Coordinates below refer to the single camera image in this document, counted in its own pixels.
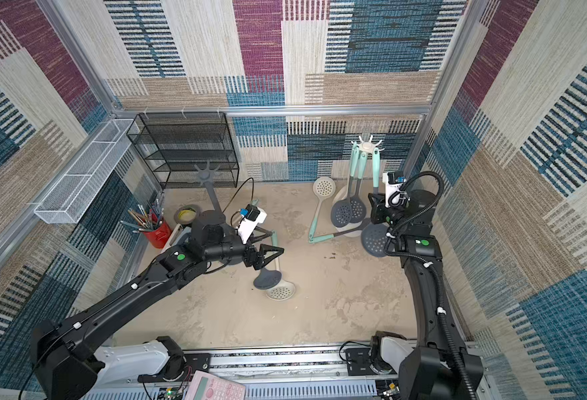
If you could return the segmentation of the white skimmer front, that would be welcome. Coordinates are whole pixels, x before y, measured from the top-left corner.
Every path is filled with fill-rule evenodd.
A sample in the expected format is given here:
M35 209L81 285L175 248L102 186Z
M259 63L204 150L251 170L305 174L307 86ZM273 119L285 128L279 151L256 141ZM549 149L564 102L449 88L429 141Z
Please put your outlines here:
M285 301L295 295L297 287L294 283L283 279L282 272L275 270L276 276L271 279L268 288L265 290L266 296L274 301Z

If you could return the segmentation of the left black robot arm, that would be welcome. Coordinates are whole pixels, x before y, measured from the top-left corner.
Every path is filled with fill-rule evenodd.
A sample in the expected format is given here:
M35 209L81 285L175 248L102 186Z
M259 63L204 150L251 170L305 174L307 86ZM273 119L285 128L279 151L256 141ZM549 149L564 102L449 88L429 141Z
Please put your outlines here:
M106 368L95 354L98 348L147 308L208 274L211 263L239 259L259 271L283 254L283 248L263 242L270 235L266 230L253 236L267 217L263 209L249 204L240 216L239 225L226 233L222 213L201 213L189 239L160 253L121 288L60 323L38 323L30 338L31 375L46 397L80 399L88 393Z

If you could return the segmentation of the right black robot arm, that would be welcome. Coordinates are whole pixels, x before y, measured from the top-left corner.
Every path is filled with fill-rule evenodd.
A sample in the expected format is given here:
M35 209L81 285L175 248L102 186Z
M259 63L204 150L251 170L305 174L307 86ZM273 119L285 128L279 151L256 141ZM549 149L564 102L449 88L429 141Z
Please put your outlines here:
M414 345L395 333L372 338L371 368L398 375L402 399L475 399L483 377L454 321L443 280L443 255L431 234L436 194L413 190L403 205L385 203L383 253L399 258L417 321Z

